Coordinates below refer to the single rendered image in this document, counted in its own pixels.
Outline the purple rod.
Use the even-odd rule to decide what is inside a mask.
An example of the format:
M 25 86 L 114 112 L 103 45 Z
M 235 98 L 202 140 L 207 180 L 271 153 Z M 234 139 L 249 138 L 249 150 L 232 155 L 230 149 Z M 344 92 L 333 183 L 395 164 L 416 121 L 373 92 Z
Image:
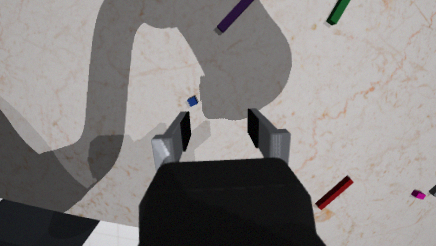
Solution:
M 224 33 L 228 27 L 243 13 L 254 0 L 241 0 L 230 13 L 218 24 L 217 28 Z

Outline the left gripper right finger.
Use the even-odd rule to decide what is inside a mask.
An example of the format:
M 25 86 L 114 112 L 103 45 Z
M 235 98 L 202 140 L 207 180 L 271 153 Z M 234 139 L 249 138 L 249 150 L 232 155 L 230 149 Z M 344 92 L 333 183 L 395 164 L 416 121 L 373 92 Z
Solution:
M 256 108 L 248 109 L 247 132 L 264 158 L 280 158 L 289 163 L 291 133 L 286 129 L 277 129 Z

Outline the red rod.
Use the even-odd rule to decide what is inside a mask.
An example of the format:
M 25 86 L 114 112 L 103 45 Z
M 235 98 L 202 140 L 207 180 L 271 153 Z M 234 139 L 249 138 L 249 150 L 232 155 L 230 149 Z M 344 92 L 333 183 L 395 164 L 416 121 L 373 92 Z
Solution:
M 322 210 L 353 183 L 354 182 L 348 176 L 346 176 L 315 204 L 320 210 Z

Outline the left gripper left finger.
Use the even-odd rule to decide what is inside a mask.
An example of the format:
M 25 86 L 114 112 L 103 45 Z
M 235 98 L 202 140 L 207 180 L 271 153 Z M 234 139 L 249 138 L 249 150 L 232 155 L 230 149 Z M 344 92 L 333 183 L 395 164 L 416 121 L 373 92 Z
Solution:
M 178 114 L 164 134 L 151 139 L 156 172 L 165 163 L 179 162 L 191 137 L 190 113 Z

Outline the small magenta block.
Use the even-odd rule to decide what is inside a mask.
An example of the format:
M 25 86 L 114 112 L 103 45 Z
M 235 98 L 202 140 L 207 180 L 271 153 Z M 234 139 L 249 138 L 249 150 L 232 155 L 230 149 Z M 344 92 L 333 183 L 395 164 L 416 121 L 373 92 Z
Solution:
M 413 190 L 411 195 L 413 195 L 414 197 L 419 198 L 419 199 L 424 199 L 426 196 L 424 193 L 422 193 L 420 191 L 416 191 L 416 190 Z

